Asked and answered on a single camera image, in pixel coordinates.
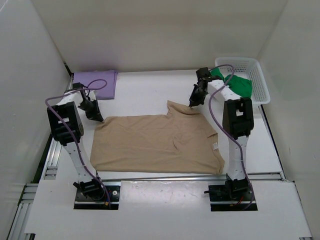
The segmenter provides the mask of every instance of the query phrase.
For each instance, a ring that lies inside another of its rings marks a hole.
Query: green cloth
[[[218,76],[218,77],[220,77],[222,80],[225,79],[224,76],[221,74],[221,72],[220,72],[220,70],[219,70],[218,67],[215,68],[215,69],[213,69],[213,70],[211,70],[210,73],[211,73],[212,76]]]
[[[226,82],[231,75],[226,76],[224,82]],[[233,75],[231,80],[228,82],[229,88],[235,93],[238,94],[239,96],[243,98],[251,98],[252,95],[252,81],[239,77],[236,75]]]

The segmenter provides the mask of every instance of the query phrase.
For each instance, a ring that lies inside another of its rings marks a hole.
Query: label tag
[[[217,143],[217,142],[214,143],[214,144],[213,144],[213,150],[216,150],[216,149],[218,149],[218,148],[219,148],[218,143]]]

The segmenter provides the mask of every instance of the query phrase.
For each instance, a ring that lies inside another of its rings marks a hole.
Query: purple cloth
[[[82,83],[85,86],[88,86],[90,82],[96,79],[104,79],[107,81],[107,86],[96,90],[96,99],[114,99],[116,91],[116,81],[117,81],[118,72],[114,70],[110,71],[84,71],[76,72],[74,74],[73,82]],[[103,82],[97,81],[90,85],[90,88],[98,88],[103,86]]]

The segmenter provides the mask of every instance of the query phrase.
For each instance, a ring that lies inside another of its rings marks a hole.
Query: laundry basket
[[[250,57],[218,57],[215,59],[215,65],[230,64],[234,66],[234,74],[238,77],[252,81],[252,104],[261,105],[270,102],[265,77],[262,73],[258,60]],[[232,72],[229,66],[219,68],[221,74],[226,77]]]

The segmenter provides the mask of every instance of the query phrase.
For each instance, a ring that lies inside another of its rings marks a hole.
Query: cable
[[[103,188],[103,194],[102,194],[102,196],[99,198],[99,199],[95,199],[95,198],[93,198],[93,197],[90,197],[93,201],[100,201],[104,196],[107,196],[106,195],[106,191],[105,191],[105,189]]]
[[[62,124],[65,126],[65,128],[68,130],[68,132],[70,133],[74,143],[75,143],[75,146],[76,146],[76,149],[77,149],[77,152],[78,152],[78,155],[79,155],[79,159],[81,161],[81,164],[83,165],[83,168],[85,169],[85,171],[94,179],[96,180],[97,182],[99,182],[102,186],[103,186],[103,189],[104,189],[104,192],[106,193],[106,198],[107,198],[107,201],[108,201],[108,206],[109,206],[109,209],[111,208],[111,201],[110,201],[110,196],[109,196],[109,193],[108,193],[108,190],[107,190],[107,187],[104,185],[104,183],[102,182],[102,180],[99,178],[99,177],[96,177],[94,176],[90,171],[89,169],[86,167],[85,165],[85,162],[81,156],[81,152],[80,152],[80,147],[79,147],[79,144],[78,144],[78,141],[76,139],[76,136],[74,135],[74,133],[72,132],[72,130],[70,129],[70,127],[67,125],[67,123],[64,121],[64,119],[50,106],[50,104],[48,103],[48,101],[50,100],[53,100],[53,99],[60,99],[60,98],[63,98],[65,96],[68,96],[68,95],[71,95],[71,94],[74,94],[76,92],[80,92],[80,91],[83,91],[83,90],[100,90],[100,89],[103,89],[105,86],[107,86],[107,81],[104,80],[104,79],[97,79],[97,80],[94,80],[92,82],[89,83],[89,85],[93,82],[96,82],[96,81],[103,81],[105,84],[104,86],[102,87],[99,87],[99,88],[87,88],[87,89],[84,89],[84,88],[81,88],[81,89],[77,89],[77,90],[73,90],[73,91],[69,91],[69,92],[66,92],[65,94],[61,95],[61,96],[53,96],[53,97],[49,97],[47,98],[44,102],[45,102],[45,105],[50,109],[51,112],[53,112],[53,114],[62,122]]]
[[[210,114],[211,114],[211,117],[213,118],[214,122],[217,124],[217,126],[220,128],[220,130],[232,141],[234,142],[238,147],[239,147],[239,150],[240,150],[240,160],[241,160],[241,165],[242,165],[242,169],[243,169],[243,173],[245,175],[245,179],[248,181],[248,184],[249,184],[249,187],[250,187],[250,190],[251,190],[251,200],[250,202],[248,203],[247,206],[244,207],[243,210],[246,210],[247,208],[249,208],[251,206],[251,204],[253,203],[254,199],[255,199],[255,192],[254,192],[254,188],[252,186],[252,183],[250,182],[249,180],[249,177],[248,177],[248,174],[247,174],[247,171],[246,171],[246,167],[245,167],[245,163],[244,163],[244,153],[243,153],[243,150],[242,150],[242,147],[241,145],[226,131],[224,130],[224,128],[220,125],[220,123],[218,122],[218,120],[216,119],[213,111],[212,111],[212,108],[211,108],[211,101],[212,99],[214,98],[215,94],[217,94],[218,92],[222,91],[228,84],[228,82],[232,79],[232,77],[234,76],[235,74],[235,67],[233,65],[230,65],[230,64],[222,64],[222,65],[219,65],[219,66],[216,66],[214,68],[212,68],[210,70],[210,72],[214,69],[217,69],[217,68],[220,68],[220,67],[231,67],[232,68],[232,73],[230,75],[230,77],[228,78],[227,81],[225,81],[224,85],[222,87],[220,87],[218,90],[216,90],[213,94],[211,94],[210,96],[210,99],[209,99],[209,111],[210,111]]]
[[[238,206],[239,204],[242,203],[242,201],[244,200],[244,198],[245,198],[244,196],[241,196],[240,200],[239,200],[236,204],[231,204],[230,206],[231,206],[231,207]]]
[[[93,81],[91,81],[89,84],[88,84],[88,86],[85,86],[87,89],[89,89],[89,87],[90,87],[90,85],[91,84],[93,84],[93,83],[95,83],[95,82],[97,82],[97,81],[101,81],[101,80],[103,80],[103,81],[105,81],[106,83],[107,83],[107,81],[106,80],[104,80],[104,79],[96,79],[96,80],[93,80]]]

